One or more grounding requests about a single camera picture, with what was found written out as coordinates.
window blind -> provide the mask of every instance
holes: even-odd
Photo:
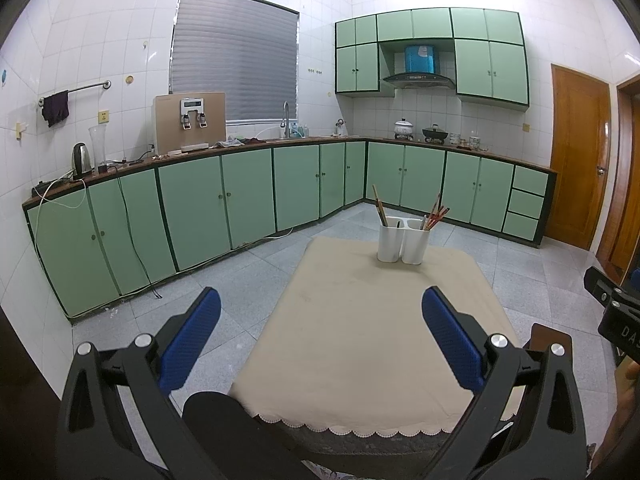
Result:
[[[256,0],[180,0],[171,90],[224,92],[227,121],[296,115],[298,14]]]

pot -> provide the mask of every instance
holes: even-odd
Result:
[[[405,118],[402,118],[402,121],[398,121],[394,128],[394,133],[399,135],[412,135],[413,132],[414,126]]]

brown countertop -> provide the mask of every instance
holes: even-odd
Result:
[[[369,140],[371,142],[382,142],[384,144],[402,144],[405,146],[420,146],[420,147],[428,147],[436,150],[445,150],[447,152],[457,152],[457,153],[465,153],[467,155],[478,155],[484,156],[485,158],[492,158],[493,160],[503,160],[505,162],[512,162],[514,164],[525,166],[526,168],[531,168],[532,170],[544,171],[545,173],[556,173],[551,168],[546,166],[539,166],[537,164],[532,164],[531,162],[527,162],[525,160],[519,160],[517,158],[511,158],[503,155],[496,155],[491,152],[475,152],[473,150],[464,150],[461,148],[457,148],[454,146],[446,146],[439,144],[427,144],[424,142],[415,142],[411,140],[395,140],[395,139],[380,139],[379,137],[307,137],[304,139],[274,139],[268,140],[267,142],[256,142],[255,144],[247,144],[244,146],[231,146],[229,148],[210,148],[208,150],[199,150],[197,152],[191,153],[183,153],[181,155],[176,156],[155,156],[153,158],[148,158],[143,162],[138,164],[124,164],[119,166],[116,170],[116,167],[111,166],[107,173],[97,174],[93,173],[90,176],[84,178],[84,183],[87,186],[91,186],[93,184],[98,184],[99,182],[111,180],[116,176],[124,176],[130,173],[137,173],[139,171],[148,170],[150,168],[156,168],[161,166],[166,166],[169,164],[175,164],[176,162],[185,162],[187,160],[195,160],[198,158],[205,158],[208,156],[217,156],[217,155],[226,155],[227,153],[236,153],[236,152],[247,152],[251,150],[262,150],[265,148],[280,148],[283,146],[300,146],[304,144],[327,144],[330,142],[355,142],[355,141]],[[79,180],[74,182],[67,182],[60,186],[57,186],[55,189],[49,191],[47,198],[55,198],[57,196],[61,196],[64,194],[68,194],[75,190],[82,189],[82,182]],[[26,200],[22,207],[24,209],[31,208],[34,205],[38,205],[40,203],[40,197],[36,196],[34,198],[30,198]]]

faucet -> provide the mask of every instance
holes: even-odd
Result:
[[[291,137],[289,130],[289,103],[286,101],[284,101],[284,106],[282,107],[282,122],[280,123],[280,127],[284,128],[284,138],[289,139]]]

gray granite floor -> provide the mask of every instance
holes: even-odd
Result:
[[[203,286],[213,286],[223,298],[220,322],[184,387],[172,393],[172,401],[181,410],[197,391],[226,393],[311,238],[322,235],[375,241],[379,222],[372,205],[355,205],[160,286],[161,300],[148,292],[82,320],[73,328],[74,344],[90,340],[99,349],[126,346],[140,332],[155,333],[170,316],[184,312]],[[521,343],[528,340],[535,322],[572,336],[587,438],[599,444],[615,408],[615,384],[610,345],[597,332],[602,308],[582,288],[584,271],[597,265],[595,257],[549,238],[534,249],[445,223],[436,226],[430,243],[463,250],[476,260]],[[134,426],[140,425],[136,414],[130,415],[130,420]],[[145,441],[143,429],[135,432]],[[145,454],[157,462],[159,457],[148,437],[146,441],[142,445]]]

